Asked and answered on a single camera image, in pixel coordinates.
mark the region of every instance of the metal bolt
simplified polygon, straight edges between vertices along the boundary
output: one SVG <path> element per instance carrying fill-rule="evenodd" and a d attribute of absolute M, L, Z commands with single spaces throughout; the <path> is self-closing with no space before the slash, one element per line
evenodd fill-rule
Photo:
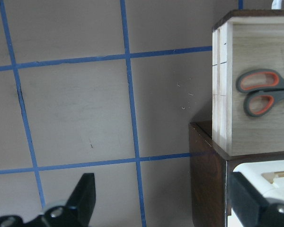
<path fill-rule="evenodd" d="M 16 219 L 14 217 L 9 217 L 6 220 L 2 221 L 2 223 L 0 224 L 0 227 L 9 227 L 11 226 L 14 222 L 16 221 Z"/>
<path fill-rule="evenodd" d="M 279 213 L 284 214 L 284 205 L 278 205 L 276 208 L 277 208 Z"/>
<path fill-rule="evenodd" d="M 52 212 L 51 212 L 51 217 L 52 218 L 56 218 L 60 215 L 62 215 L 63 213 L 63 208 L 62 207 L 58 207 L 57 209 L 54 209 Z"/>

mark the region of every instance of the grid of blue tape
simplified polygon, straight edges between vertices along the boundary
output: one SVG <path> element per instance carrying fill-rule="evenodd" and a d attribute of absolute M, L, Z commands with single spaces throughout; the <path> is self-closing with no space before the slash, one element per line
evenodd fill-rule
<path fill-rule="evenodd" d="M 238 9 L 243 9 L 243 1 L 244 0 L 238 0 Z M 62 59 L 62 60 L 53 60 L 53 61 L 27 62 L 27 63 L 17 64 L 16 59 L 15 59 L 15 55 L 14 55 L 12 40 L 11 40 L 10 33 L 9 33 L 9 25 L 8 25 L 8 20 L 7 20 L 7 16 L 6 16 L 6 11 L 5 11 L 4 0 L 0 0 L 0 12 L 1 12 L 1 17 L 2 17 L 2 23 L 3 23 L 3 27 L 4 27 L 6 42 L 7 42 L 7 46 L 8 46 L 8 50 L 9 50 L 9 56 L 10 56 L 10 60 L 11 60 L 11 65 L 0 66 L 0 71 L 13 70 L 15 82 L 16 82 L 16 86 L 17 86 L 19 104 L 20 104 L 20 107 L 21 107 L 22 119 L 23 119 L 25 131 L 26 131 L 27 142 L 28 142 L 28 145 L 29 145 L 30 155 L 31 155 L 32 163 L 33 163 L 32 168 L 17 168 L 17 169 L 0 170 L 0 174 L 34 172 L 36 182 L 37 182 L 37 187 L 38 187 L 38 190 L 39 190 L 40 202 L 41 202 L 42 207 L 44 207 L 45 199 L 44 199 L 44 194 L 43 194 L 43 189 L 42 189 L 39 171 L 88 167 L 88 166 L 113 165 L 113 164 L 135 162 L 136 163 L 136 170 L 137 170 L 137 181 L 138 181 L 138 191 L 139 191 L 142 226 L 146 227 L 143 188 L 142 188 L 141 162 L 156 161 L 156 160 L 163 160 L 163 159 L 169 159 L 169 158 L 189 157 L 190 154 L 189 153 L 183 153 L 183 154 L 163 155 L 163 156 L 155 156 L 155 157 L 140 157 L 137 123 L 136 123 L 136 114 L 135 114 L 135 106 L 134 106 L 134 96 L 133 96 L 133 78 L 132 78 L 131 58 L 143 58 L 143 57 L 153 57 L 153 56 L 162 56 L 162 55 L 171 55 L 171 54 L 204 52 L 204 51 L 211 51 L 212 47 L 211 46 L 202 46 L 202 47 L 192 47 L 192 48 L 174 49 L 174 50 L 163 50 L 163 51 L 155 51 L 155 52 L 130 53 L 125 0 L 120 0 L 120 6 L 121 6 L 121 16 L 122 16 L 122 25 L 123 25 L 125 54 L 116 54 L 116 55 L 109 55 L 109 56 L 103 56 L 103 57 L 85 57 L 85 58 Z M 125 61 L 126 61 L 127 79 L 128 79 L 128 83 L 129 83 L 130 109 L 131 109 L 132 126 L 133 126 L 133 140 L 134 140 L 135 158 L 39 167 L 37 165 L 34 146 L 33 146 L 32 138 L 31 138 L 30 128 L 29 128 L 27 114 L 26 114 L 26 110 L 25 110 L 25 103 L 24 103 L 24 100 L 23 100 L 23 97 L 22 97 L 21 82 L 20 82 L 20 78 L 19 78 L 18 69 L 31 68 L 31 67 L 42 67 L 42 66 L 47 66 L 47 65 L 58 65 L 58 64 L 62 64 L 62 63 L 82 63 L 82 62 L 92 62 L 92 61 L 109 61 L 109 60 L 117 60 L 117 59 L 125 59 Z"/>

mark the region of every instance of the white cable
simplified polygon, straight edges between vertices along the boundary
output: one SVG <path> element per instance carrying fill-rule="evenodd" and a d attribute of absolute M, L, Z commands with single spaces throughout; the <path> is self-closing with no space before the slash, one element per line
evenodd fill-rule
<path fill-rule="evenodd" d="M 271 9 L 281 9 L 282 8 L 282 0 L 274 0 L 271 5 Z"/>

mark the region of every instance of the wood edge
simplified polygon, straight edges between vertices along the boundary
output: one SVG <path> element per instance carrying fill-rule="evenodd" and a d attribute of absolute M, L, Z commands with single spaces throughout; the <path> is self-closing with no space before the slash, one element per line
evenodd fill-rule
<path fill-rule="evenodd" d="M 192 185 L 192 215 L 197 227 L 225 226 L 224 187 L 226 163 L 212 147 L 210 136 L 212 122 L 189 124 L 190 140 L 196 152 L 190 159 Z"/>
<path fill-rule="evenodd" d="M 196 122 L 198 127 L 205 132 L 210 138 L 212 137 L 212 121 Z"/>
<path fill-rule="evenodd" d="M 234 9 L 214 24 L 215 31 L 232 17 L 277 17 L 284 16 L 284 9 Z"/>
<path fill-rule="evenodd" d="M 205 143 L 208 144 L 208 146 L 212 147 L 215 152 L 217 152 L 224 160 L 230 160 L 231 156 L 229 156 L 218 144 L 216 144 L 212 137 L 206 133 L 206 131 L 201 128 L 198 124 L 199 122 L 192 122 L 190 123 L 190 127 L 192 127 L 194 130 L 196 130 L 200 137 L 203 138 Z"/>
<path fill-rule="evenodd" d="M 255 160 L 257 158 L 261 158 L 263 159 L 263 161 L 284 160 L 284 151 L 247 154 L 247 155 L 236 155 L 236 156 L 231 156 L 230 160 L 236 161 L 236 160 L 244 159 L 244 162 L 249 162 L 249 160 Z"/>
<path fill-rule="evenodd" d="M 232 154 L 232 48 L 233 24 L 227 24 L 227 69 L 226 69 L 226 148 L 227 154 Z"/>

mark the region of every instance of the wooden panel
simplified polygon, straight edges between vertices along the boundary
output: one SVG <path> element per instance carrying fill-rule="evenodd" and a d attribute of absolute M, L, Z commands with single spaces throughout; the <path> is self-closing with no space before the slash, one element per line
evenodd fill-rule
<path fill-rule="evenodd" d="M 223 25 L 226 21 L 234 21 L 240 23 L 256 23 L 256 24 L 284 24 L 284 10 L 232 10 L 226 14 L 220 21 L 213 26 L 213 31 Z"/>
<path fill-rule="evenodd" d="M 220 34 L 218 34 L 218 30 L 213 32 L 213 65 L 218 64 L 218 38 Z"/>
<path fill-rule="evenodd" d="M 192 210 L 195 227 L 224 227 L 231 214 L 227 177 L 247 162 L 284 160 L 284 151 L 229 156 L 210 138 L 211 122 L 189 126 Z"/>
<path fill-rule="evenodd" d="M 274 69 L 284 78 L 284 25 L 233 26 L 232 155 L 284 150 L 284 100 L 254 118 L 243 110 L 246 95 L 235 88 L 242 73 L 255 69 Z"/>
<path fill-rule="evenodd" d="M 225 226 L 225 161 L 207 142 L 211 139 L 190 125 L 192 211 L 195 227 Z"/>
<path fill-rule="evenodd" d="M 217 69 L 213 66 L 213 140 L 225 150 L 231 144 L 232 24 L 214 31 L 213 49 L 217 51 Z"/>

